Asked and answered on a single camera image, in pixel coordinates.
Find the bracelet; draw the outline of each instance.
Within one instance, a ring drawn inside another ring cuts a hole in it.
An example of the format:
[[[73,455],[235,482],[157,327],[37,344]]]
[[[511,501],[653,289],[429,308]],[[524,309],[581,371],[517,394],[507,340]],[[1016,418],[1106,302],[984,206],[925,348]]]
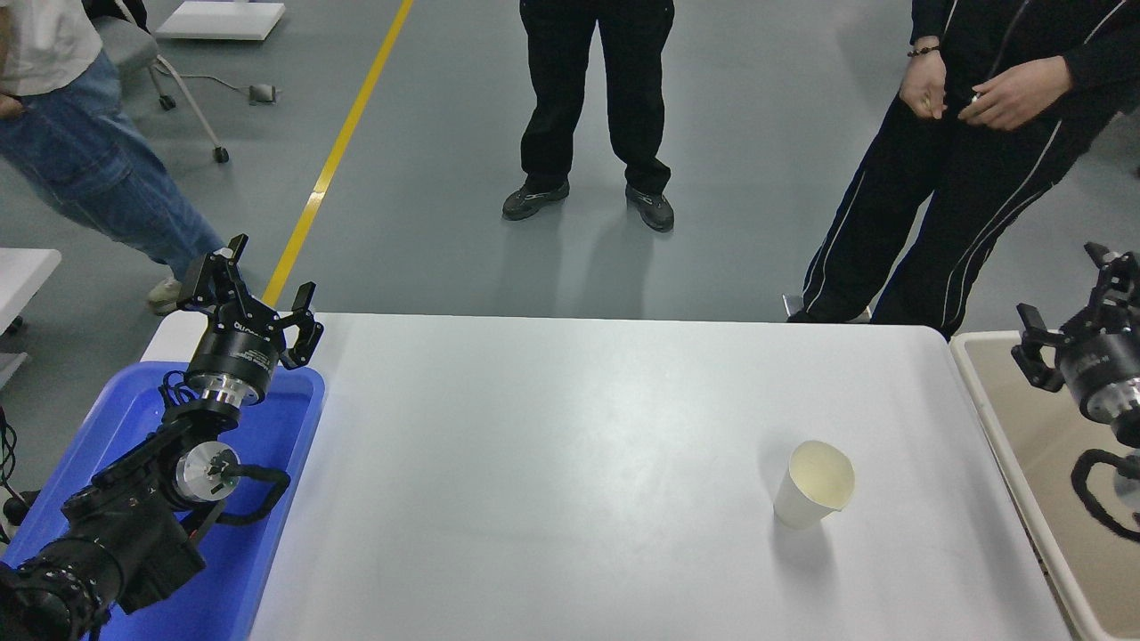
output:
[[[907,58],[917,58],[919,56],[926,56],[930,51],[940,51],[942,44],[935,44],[934,47],[923,47],[921,49],[912,49],[906,52]]]

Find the white paper cup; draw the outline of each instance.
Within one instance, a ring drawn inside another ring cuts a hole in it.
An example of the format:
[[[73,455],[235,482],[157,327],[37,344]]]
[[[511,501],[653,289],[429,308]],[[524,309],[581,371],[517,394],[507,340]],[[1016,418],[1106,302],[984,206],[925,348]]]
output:
[[[850,460],[826,443],[808,440],[791,453],[776,493],[776,517],[790,528],[808,528],[846,508],[853,492],[855,470]]]

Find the beige tray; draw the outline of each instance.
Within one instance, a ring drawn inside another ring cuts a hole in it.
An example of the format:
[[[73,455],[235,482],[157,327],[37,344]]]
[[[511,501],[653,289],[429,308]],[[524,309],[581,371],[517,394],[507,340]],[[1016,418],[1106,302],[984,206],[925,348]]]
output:
[[[1140,545],[1093,520],[1069,481],[1085,449],[1124,455],[1131,448],[1118,444],[1108,425],[1082,416],[1067,387],[1057,393],[1031,387],[1010,356],[1019,341],[1018,332],[962,334],[951,351],[1077,634],[1140,639]],[[1112,468],[1097,465],[1089,488],[1118,522],[1134,527],[1131,510],[1113,490],[1113,476]]]

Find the power adapter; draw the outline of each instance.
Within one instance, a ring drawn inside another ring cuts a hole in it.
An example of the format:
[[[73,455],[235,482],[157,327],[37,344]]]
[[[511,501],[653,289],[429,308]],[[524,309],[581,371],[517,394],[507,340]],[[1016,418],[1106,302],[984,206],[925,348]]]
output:
[[[251,105],[275,105],[277,104],[277,88],[272,84],[251,84]]]

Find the yellow floor line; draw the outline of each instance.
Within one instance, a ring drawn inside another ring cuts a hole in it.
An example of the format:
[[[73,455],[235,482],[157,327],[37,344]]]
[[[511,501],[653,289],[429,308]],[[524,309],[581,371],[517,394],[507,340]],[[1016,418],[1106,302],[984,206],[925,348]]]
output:
[[[301,218],[293,228],[293,235],[290,236],[288,243],[285,245],[285,251],[282,252],[280,260],[277,261],[277,268],[274,269],[274,275],[269,278],[266,293],[261,295],[261,300],[269,307],[277,306],[277,299],[285,287],[285,282],[288,281],[288,275],[293,270],[296,257],[301,253],[301,246],[304,245],[304,240],[309,235],[312,221],[317,218],[317,211],[320,210],[325,194],[328,193],[328,185],[333,181],[333,177],[336,176],[336,169],[341,164],[341,159],[344,157],[344,151],[352,140],[352,135],[356,132],[357,124],[360,123],[360,116],[364,114],[365,107],[368,106],[368,99],[372,98],[372,92],[376,88],[380,74],[384,71],[388,56],[396,44],[396,39],[400,35],[400,30],[404,29],[404,22],[408,17],[408,11],[412,10],[413,2],[414,0],[404,0],[404,3],[400,5],[400,10],[396,13],[396,19],[392,21],[392,26],[388,30],[388,36],[384,38],[384,43],[381,44],[380,51],[376,54],[376,59],[373,60],[372,68],[368,70],[368,75],[365,78],[364,84],[360,86],[356,102],[352,103],[352,109],[349,111],[348,117],[344,119],[344,124],[336,137],[336,143],[333,144],[333,151],[328,153],[328,160],[325,161],[325,167],[320,170],[317,184],[309,195],[309,202],[304,205]]]

